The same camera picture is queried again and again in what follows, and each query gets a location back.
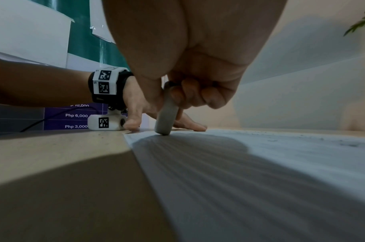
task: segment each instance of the table surface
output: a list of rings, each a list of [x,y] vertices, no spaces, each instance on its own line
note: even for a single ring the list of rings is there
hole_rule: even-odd
[[[364,132],[239,129],[335,134]],[[174,241],[120,132],[0,136],[0,241]]]

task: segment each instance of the black wrist strap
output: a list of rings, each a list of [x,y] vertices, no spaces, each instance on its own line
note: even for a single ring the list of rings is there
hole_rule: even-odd
[[[105,104],[108,104],[110,107],[120,110],[120,111],[125,110],[127,107],[126,107],[126,105],[124,103],[124,99],[123,99],[123,90],[124,90],[124,86],[126,84],[128,77],[133,76],[133,73],[130,71],[127,71],[127,70],[124,70],[119,73],[118,79],[116,81],[116,95],[94,94],[94,84],[93,84],[94,83],[94,81],[93,81],[94,74],[95,74],[95,72],[93,72],[90,75],[90,78],[88,80],[88,87],[92,94],[93,102],[105,103]]]

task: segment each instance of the black cable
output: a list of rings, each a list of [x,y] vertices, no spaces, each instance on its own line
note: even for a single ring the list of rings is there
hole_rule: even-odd
[[[56,117],[56,116],[58,116],[58,115],[60,115],[60,114],[64,114],[64,113],[66,113],[66,112],[70,112],[70,111],[72,111],[72,110],[76,110],[76,109],[87,109],[87,108],[94,109],[94,110],[96,111],[96,113],[97,113],[97,114],[99,114],[99,111],[98,111],[96,108],[94,108],[94,107],[77,107],[77,108],[67,109],[67,110],[65,110],[65,111],[59,112],[59,113],[57,113],[57,114],[54,114],[54,115],[52,115],[52,116],[50,116],[50,117],[44,118],[44,119],[42,119],[42,120],[39,120],[39,121],[37,121],[37,122],[35,122],[35,123],[31,124],[30,126],[28,126],[28,127],[24,128],[24,129],[22,129],[22,130],[20,131],[20,133],[25,132],[26,130],[28,130],[28,129],[30,129],[30,128],[32,128],[32,127],[34,127],[35,125],[40,124],[40,123],[42,123],[42,122],[44,122],[44,121],[47,121],[47,120],[49,120],[49,119],[52,119],[53,117]]]

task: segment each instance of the green wall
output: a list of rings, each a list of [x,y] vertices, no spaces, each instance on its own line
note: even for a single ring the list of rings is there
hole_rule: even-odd
[[[90,29],[89,0],[31,0],[59,11],[74,22],[71,23],[68,52],[92,61],[127,67],[125,58],[116,45],[92,35]]]

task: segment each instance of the forearm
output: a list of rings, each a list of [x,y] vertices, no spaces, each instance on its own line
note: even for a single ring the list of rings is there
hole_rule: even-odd
[[[56,107],[92,102],[91,72],[0,60],[0,103]]]

